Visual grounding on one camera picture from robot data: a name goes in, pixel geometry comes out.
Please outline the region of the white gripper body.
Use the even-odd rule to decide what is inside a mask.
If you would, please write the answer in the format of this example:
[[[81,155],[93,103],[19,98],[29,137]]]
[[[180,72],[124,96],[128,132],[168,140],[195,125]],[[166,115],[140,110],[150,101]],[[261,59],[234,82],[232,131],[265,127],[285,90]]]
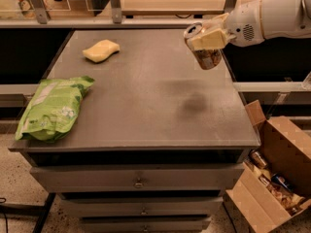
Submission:
[[[237,47],[248,47],[264,41],[261,29],[261,1],[253,1],[235,8],[226,18],[225,28],[230,42]]]

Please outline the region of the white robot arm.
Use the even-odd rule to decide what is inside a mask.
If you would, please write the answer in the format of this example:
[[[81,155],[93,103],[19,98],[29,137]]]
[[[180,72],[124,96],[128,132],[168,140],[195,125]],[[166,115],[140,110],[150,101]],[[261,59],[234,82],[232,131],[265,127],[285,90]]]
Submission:
[[[227,44],[248,47],[268,39],[311,36],[311,0],[256,0],[189,26],[184,38],[191,50],[221,50]]]

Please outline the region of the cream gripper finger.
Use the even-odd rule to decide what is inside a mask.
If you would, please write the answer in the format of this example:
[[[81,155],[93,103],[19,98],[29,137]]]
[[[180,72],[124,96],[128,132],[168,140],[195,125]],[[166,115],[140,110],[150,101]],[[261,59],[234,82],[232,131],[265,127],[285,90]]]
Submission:
[[[229,13],[224,13],[224,14],[218,15],[216,17],[213,17],[212,20],[213,21],[225,21],[228,16],[229,16]]]
[[[191,27],[187,30],[187,44],[191,50],[221,50],[234,38],[233,34],[221,28],[202,31]]]

